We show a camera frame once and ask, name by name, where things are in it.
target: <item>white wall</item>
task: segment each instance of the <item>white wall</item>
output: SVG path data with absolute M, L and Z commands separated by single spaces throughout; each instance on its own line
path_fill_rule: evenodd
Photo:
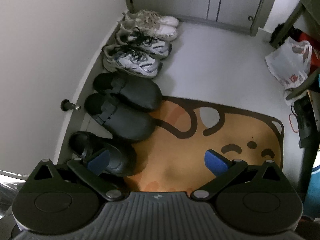
M 124 0 L 0 0 L 0 170 L 28 174 L 53 158 L 79 82 Z
M 284 23 L 300 0 L 275 0 L 264 30 L 272 33 L 274 29 Z

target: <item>white sneaker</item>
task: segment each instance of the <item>white sneaker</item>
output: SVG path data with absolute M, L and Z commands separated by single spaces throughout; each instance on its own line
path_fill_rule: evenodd
M 121 27 L 115 36 L 118 44 L 138 47 L 153 58 L 164 59 L 170 55 L 172 50 L 170 42 L 145 35 L 138 28 L 127 30 Z
M 148 21 L 154 21 L 158 22 L 160 24 L 164 25 L 169 25 L 172 27 L 178 27 L 179 25 L 179 20 L 175 17 L 172 16 L 161 16 L 160 14 L 154 12 L 154 11 L 149 11 L 149 10 L 141 10 L 137 13 L 126 13 L 125 14 L 126 20 L 146 20 Z
M 134 28 L 139 28 L 146 35 L 165 41 L 173 41 L 178 37 L 178 31 L 176 28 L 153 21 L 124 20 L 119 23 L 124 29 L 133 30 Z
M 129 45 L 106 45 L 102 51 L 103 65 L 106 69 L 111 66 L 131 75 L 154 78 L 162 67 L 158 59 Z

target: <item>white plastic bag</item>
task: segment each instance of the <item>white plastic bag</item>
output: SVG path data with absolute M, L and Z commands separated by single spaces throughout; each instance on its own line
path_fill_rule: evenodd
M 291 37 L 276 51 L 266 56 L 268 68 L 286 88 L 296 88 L 310 72 L 311 45 L 308 41 L 296 42 Z

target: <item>gray grooved surface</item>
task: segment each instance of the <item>gray grooved surface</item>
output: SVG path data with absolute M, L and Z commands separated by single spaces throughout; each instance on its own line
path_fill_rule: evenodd
M 99 216 L 80 230 L 63 236 L 23 232 L 15 240 L 248 240 L 301 239 L 293 232 L 257 237 L 225 225 L 208 203 L 195 202 L 185 192 L 131 192 L 107 203 Z

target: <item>floor mat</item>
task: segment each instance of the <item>floor mat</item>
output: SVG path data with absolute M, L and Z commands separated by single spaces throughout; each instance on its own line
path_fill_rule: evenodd
M 215 178 L 204 165 L 208 149 L 250 165 L 272 159 L 282 168 L 284 126 L 276 118 L 175 97 L 163 97 L 151 115 L 155 132 L 133 144 L 136 175 L 125 178 L 132 191 L 192 192 Z

